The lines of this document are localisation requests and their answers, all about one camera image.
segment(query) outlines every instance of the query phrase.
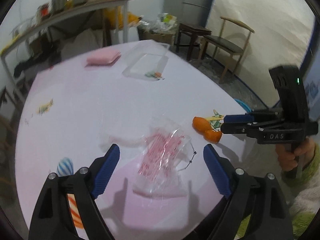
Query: blue striped balloon print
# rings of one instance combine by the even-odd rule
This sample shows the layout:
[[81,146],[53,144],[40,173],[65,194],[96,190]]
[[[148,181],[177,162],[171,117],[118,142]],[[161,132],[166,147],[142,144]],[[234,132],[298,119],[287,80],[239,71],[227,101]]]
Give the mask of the blue striped balloon print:
[[59,161],[57,166],[57,174],[59,177],[73,175],[73,162],[65,157]]

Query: black chair seat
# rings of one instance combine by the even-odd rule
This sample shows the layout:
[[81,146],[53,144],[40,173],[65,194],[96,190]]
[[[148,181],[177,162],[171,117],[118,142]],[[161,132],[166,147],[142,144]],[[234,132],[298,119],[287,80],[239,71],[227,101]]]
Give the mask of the black chair seat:
[[218,37],[218,36],[211,36],[211,35],[204,35],[204,37],[210,41],[212,41],[215,44],[230,50],[233,53],[242,53],[243,49],[241,49],[239,46],[237,46],[236,44],[233,44],[232,42]]

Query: human hand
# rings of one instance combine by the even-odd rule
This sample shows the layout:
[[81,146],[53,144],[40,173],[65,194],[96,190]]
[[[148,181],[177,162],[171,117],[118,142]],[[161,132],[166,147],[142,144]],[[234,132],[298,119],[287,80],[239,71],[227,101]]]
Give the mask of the human hand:
[[298,166],[298,163],[294,160],[296,156],[305,154],[303,166],[308,164],[315,154],[315,142],[311,138],[306,138],[293,153],[286,151],[283,144],[276,145],[276,153],[278,155],[278,161],[283,171],[291,171]]

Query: clear plastic tray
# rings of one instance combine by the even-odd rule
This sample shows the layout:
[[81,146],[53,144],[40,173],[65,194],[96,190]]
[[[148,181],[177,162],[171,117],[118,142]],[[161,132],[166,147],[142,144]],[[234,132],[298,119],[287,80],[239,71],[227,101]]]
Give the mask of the clear plastic tray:
[[150,77],[150,73],[162,74],[168,62],[166,53],[170,45],[154,41],[140,42],[129,50],[123,58],[128,67],[122,72],[126,77],[157,81],[159,79]]

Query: orange striped print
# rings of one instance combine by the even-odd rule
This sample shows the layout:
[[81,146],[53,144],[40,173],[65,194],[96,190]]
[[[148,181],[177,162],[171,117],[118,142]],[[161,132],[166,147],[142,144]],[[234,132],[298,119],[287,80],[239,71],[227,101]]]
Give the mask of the orange striped print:
[[81,218],[80,218],[80,215],[79,215],[79,211],[78,211],[78,208],[77,208],[75,195],[73,195],[73,194],[67,194],[67,195],[68,195],[68,202],[69,202],[70,212],[71,212],[71,216],[72,216],[72,219],[73,219],[73,224],[77,228],[84,229],[82,221],[81,221]]

